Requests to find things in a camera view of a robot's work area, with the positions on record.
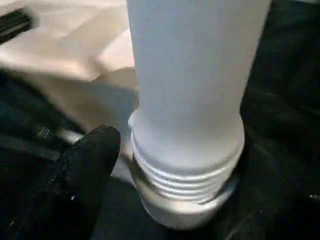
white tube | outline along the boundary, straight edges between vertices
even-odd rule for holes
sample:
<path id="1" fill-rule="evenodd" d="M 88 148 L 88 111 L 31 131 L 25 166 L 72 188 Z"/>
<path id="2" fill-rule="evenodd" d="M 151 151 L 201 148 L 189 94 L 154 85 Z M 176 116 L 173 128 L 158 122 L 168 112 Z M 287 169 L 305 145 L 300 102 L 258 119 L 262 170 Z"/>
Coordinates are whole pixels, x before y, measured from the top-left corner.
<path id="1" fill-rule="evenodd" d="M 127 4 L 139 86 L 139 108 L 131 120 L 136 162 L 150 191 L 205 206 L 243 150 L 240 104 L 270 0 Z M 159 219 L 159 208 L 166 210 L 140 194 L 163 224 L 196 227 Z M 157 211 L 150 207 L 155 205 Z"/>

black object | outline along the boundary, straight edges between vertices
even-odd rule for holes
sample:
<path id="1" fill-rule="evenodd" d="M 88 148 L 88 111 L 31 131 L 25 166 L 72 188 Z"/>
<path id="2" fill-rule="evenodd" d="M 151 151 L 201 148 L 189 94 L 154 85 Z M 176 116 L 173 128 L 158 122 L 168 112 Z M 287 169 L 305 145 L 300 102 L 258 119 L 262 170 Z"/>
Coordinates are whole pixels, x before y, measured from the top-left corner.
<path id="1" fill-rule="evenodd" d="M 38 136 L 83 131 L 18 77 L 0 72 L 0 83 L 0 239 L 90 239 L 119 132 L 100 126 L 74 145 Z"/>
<path id="2" fill-rule="evenodd" d="M 0 44 L 30 30 L 32 27 L 31 17 L 22 8 L 0 16 Z"/>

white plastic cylinder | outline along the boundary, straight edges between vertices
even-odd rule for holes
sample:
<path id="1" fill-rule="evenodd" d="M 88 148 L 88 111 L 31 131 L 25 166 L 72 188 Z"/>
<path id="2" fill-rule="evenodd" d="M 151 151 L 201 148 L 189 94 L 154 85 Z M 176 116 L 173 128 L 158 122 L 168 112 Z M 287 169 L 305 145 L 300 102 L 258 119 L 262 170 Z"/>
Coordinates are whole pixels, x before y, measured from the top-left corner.
<path id="1" fill-rule="evenodd" d="M 150 191 L 205 205 L 230 177 L 244 146 L 240 104 L 269 4 L 127 0 L 139 86 L 131 142 Z"/>

